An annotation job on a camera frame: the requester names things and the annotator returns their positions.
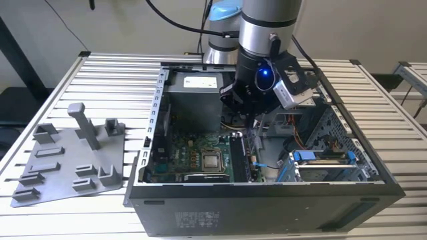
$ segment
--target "metal slats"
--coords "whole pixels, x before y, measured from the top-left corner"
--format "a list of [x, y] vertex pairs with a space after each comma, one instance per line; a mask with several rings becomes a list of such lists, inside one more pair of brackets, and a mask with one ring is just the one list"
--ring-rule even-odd
[[393, 70], [427, 99], [427, 64], [422, 62], [399, 63]]
[[[92, 53], [80, 71], [57, 90], [60, 94], [48, 106], [40, 123], [52, 123], [60, 129], [76, 128], [76, 121], [67, 114], [68, 105], [76, 102], [84, 102], [85, 114], [92, 118], [95, 125], [103, 124], [105, 118], [119, 118], [119, 121], [125, 123], [123, 171], [124, 177], [128, 177], [148, 125], [147, 114], [157, 79], [155, 69], [159, 69], [160, 62], [199, 61], [197, 56]], [[316, 60], [316, 63], [336, 91], [341, 91], [339, 94], [363, 133], [380, 148], [376, 149], [377, 154], [400, 182], [407, 197], [349, 233], [331, 236], [207, 236], [204, 239], [426, 239], [426, 139], [383, 97], [371, 80], [347, 60]], [[309, 67], [304, 60], [300, 64]], [[16, 179], [23, 173], [33, 144], [31, 136], [21, 139], [20, 148], [0, 175], [0, 236], [15, 236], [16, 240], [145, 239], [147, 234], [133, 209], [124, 208], [121, 204], [127, 179], [123, 181], [121, 189], [100, 193], [97, 196], [69, 198], [32, 207], [9, 207], [11, 194], [17, 186]], [[61, 224], [60, 227], [52, 227], [57, 223]]]

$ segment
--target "motherboard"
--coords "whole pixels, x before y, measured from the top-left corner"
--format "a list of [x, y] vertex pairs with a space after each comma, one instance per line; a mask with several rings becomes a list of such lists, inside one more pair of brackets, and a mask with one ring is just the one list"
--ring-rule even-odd
[[205, 175], [233, 182], [228, 135], [179, 134], [171, 136], [167, 162], [155, 162], [152, 182], [180, 183]]

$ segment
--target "gray plastic stand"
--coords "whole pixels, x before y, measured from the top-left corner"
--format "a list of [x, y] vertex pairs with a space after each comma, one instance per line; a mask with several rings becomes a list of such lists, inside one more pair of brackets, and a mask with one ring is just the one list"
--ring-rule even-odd
[[123, 185], [125, 125], [117, 119], [93, 126], [83, 103], [68, 115], [80, 128], [56, 130], [51, 123], [33, 131], [33, 146], [12, 195], [12, 207], [116, 190]]

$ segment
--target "green circuit board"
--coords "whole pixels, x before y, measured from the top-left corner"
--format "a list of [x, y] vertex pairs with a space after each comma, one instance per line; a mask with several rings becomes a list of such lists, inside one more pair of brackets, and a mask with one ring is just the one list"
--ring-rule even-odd
[[[180, 183], [188, 174], [225, 174], [233, 182], [229, 136], [176, 133], [171, 138], [169, 161], [155, 163], [152, 182]], [[203, 167], [207, 155], [219, 156], [216, 169]]]

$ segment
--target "label sticker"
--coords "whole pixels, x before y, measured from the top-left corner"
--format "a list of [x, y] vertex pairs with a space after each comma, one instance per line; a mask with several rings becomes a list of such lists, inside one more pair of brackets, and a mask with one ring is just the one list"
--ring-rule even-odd
[[175, 212], [176, 226], [180, 229], [207, 228], [213, 229], [219, 226], [219, 211], [177, 211]]
[[216, 89], [216, 77], [187, 76], [184, 77], [184, 88]]

